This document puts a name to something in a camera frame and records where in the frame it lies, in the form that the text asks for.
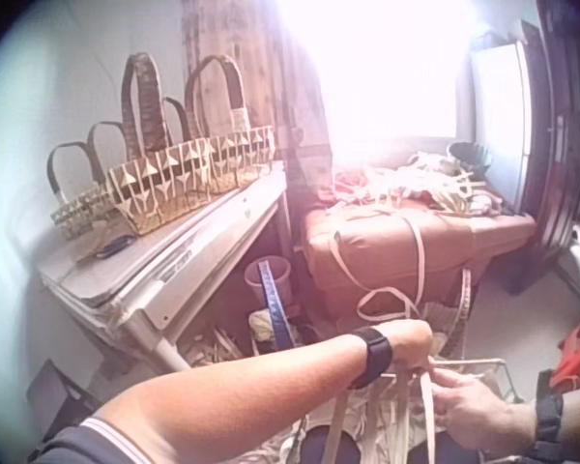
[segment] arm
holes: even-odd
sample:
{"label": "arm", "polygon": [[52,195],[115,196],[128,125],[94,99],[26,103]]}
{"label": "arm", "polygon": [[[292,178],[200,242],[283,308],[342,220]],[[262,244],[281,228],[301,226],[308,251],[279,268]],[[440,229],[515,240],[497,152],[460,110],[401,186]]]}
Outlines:
{"label": "arm", "polygon": [[[377,326],[393,358],[425,365],[422,321]],[[169,374],[137,385],[96,416],[153,460],[216,462],[252,450],[345,390],[365,369],[365,343],[342,335],[271,355]]]}
{"label": "arm", "polygon": [[[490,450],[495,455],[525,453],[535,441],[534,404],[508,404],[480,380],[435,369],[432,380],[440,423],[465,448]],[[565,457],[580,459],[580,390],[563,395],[558,440]]]}

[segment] trash bin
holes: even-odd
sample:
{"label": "trash bin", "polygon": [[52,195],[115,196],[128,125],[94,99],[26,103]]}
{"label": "trash bin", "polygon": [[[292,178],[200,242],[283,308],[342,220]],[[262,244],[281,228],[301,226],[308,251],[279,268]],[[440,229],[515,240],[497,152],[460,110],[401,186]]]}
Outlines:
{"label": "trash bin", "polygon": [[292,303],[292,288],[290,286],[290,262],[281,256],[263,256],[255,261],[249,263],[245,269],[245,282],[253,291],[253,294],[258,299],[260,307],[267,307],[264,298],[264,288],[260,279],[260,272],[258,271],[258,263],[262,261],[269,261],[271,274],[275,280],[275,287],[281,304],[284,306]]}

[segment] basket with handle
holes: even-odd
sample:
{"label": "basket with handle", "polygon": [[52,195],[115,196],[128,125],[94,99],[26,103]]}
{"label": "basket with handle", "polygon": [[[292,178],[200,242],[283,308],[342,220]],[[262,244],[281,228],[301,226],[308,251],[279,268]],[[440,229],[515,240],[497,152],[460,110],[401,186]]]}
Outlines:
{"label": "basket with handle", "polygon": [[[135,78],[143,146],[140,147],[131,102]],[[164,99],[179,113],[183,137],[191,138],[182,106]],[[129,57],[122,86],[123,125],[128,161],[108,172],[113,200],[132,230],[147,234],[211,202],[210,142],[207,139],[172,143],[155,62],[147,53]]]}
{"label": "basket with handle", "polygon": [[194,139],[204,137],[195,114],[194,90],[202,71],[213,62],[219,63],[225,76],[232,132],[211,135],[204,140],[212,150],[211,192],[226,193],[232,189],[243,189],[270,172],[275,155],[275,137],[273,126],[251,127],[241,73],[234,60],[227,55],[207,56],[188,78],[185,87],[185,110],[190,136]]}
{"label": "basket with handle", "polygon": [[[50,216],[54,224],[59,226],[68,239],[75,239],[86,232],[93,230],[95,221],[110,221],[120,217],[112,201],[112,187],[107,182],[103,173],[99,155],[95,147],[95,132],[99,126],[108,125],[117,128],[123,133],[120,123],[101,121],[93,125],[88,132],[86,143],[69,142],[56,146],[47,158],[47,179],[60,207]],[[54,158],[59,150],[76,147],[79,148],[90,163],[94,186],[80,193],[76,198],[67,200],[64,192],[58,184],[54,172]]]}

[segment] white table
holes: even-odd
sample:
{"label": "white table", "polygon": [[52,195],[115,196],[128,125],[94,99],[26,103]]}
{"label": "white table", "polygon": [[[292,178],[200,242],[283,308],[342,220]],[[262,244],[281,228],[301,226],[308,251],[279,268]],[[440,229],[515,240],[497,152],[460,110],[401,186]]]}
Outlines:
{"label": "white table", "polygon": [[75,264],[96,239],[89,234],[54,251],[38,269],[66,310],[105,343],[159,372],[187,369],[176,349],[179,336],[272,218],[281,253],[292,261],[285,190],[277,166],[245,190],[223,195],[106,260]]}

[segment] sleeve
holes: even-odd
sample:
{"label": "sleeve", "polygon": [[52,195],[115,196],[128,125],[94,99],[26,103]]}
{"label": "sleeve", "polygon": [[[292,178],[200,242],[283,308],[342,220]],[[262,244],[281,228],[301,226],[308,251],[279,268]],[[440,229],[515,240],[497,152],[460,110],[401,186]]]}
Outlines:
{"label": "sleeve", "polygon": [[96,418],[61,431],[50,440],[34,464],[150,464],[135,444]]}

